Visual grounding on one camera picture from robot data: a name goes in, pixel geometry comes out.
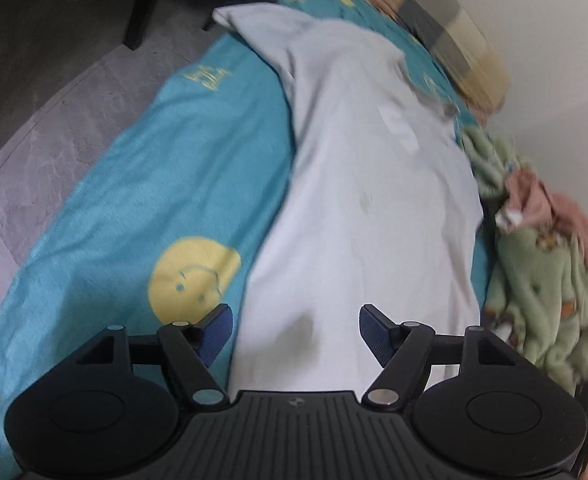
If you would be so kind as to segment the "white paper tag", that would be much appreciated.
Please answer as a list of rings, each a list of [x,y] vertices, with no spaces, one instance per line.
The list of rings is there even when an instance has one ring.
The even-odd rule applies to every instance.
[[[522,211],[518,209],[503,207],[495,215],[495,224],[503,233],[513,232],[518,229],[522,223]]]

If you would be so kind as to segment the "white t-shirt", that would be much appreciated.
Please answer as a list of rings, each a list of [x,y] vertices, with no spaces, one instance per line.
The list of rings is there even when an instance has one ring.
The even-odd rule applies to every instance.
[[[460,335],[483,217],[454,111],[410,80],[405,52],[345,20],[226,6],[277,72],[296,144],[287,193],[249,274],[230,370],[243,390],[363,393],[379,363],[359,334],[373,304]]]

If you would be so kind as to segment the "pink fuzzy garment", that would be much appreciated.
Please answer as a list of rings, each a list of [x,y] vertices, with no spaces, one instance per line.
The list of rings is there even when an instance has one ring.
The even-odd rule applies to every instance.
[[[504,188],[507,199],[501,208],[522,211],[520,228],[531,226],[567,237],[575,235],[588,269],[588,217],[576,200],[552,190],[532,170],[524,168],[510,172],[504,179]]]

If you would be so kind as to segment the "green fleece cartoon blanket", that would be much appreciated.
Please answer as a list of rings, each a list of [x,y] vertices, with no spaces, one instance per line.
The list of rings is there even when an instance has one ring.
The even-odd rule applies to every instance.
[[[513,145],[483,129],[465,127],[460,141],[495,242],[484,320],[495,332],[505,330],[521,356],[575,393],[588,379],[588,269],[579,241],[531,226],[501,232],[495,215],[507,199],[504,179],[521,168],[537,173]]]

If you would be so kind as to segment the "teal smiley bed sheet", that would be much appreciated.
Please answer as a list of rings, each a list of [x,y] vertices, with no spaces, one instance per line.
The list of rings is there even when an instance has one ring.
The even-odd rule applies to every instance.
[[[390,40],[413,84],[452,107],[458,144],[472,116],[411,32],[365,0],[278,6]],[[296,144],[279,75],[224,28],[111,144],[9,286],[0,307],[0,479],[19,472],[3,430],[9,404],[105,327],[152,334],[228,304],[232,335],[211,371],[231,391],[248,277],[285,200]]]

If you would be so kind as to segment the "checkered beige grey pillow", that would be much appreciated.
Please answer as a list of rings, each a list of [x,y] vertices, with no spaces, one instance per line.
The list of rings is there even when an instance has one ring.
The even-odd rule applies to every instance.
[[[420,41],[443,67],[477,122],[500,112],[510,78],[500,56],[458,0],[367,0]]]

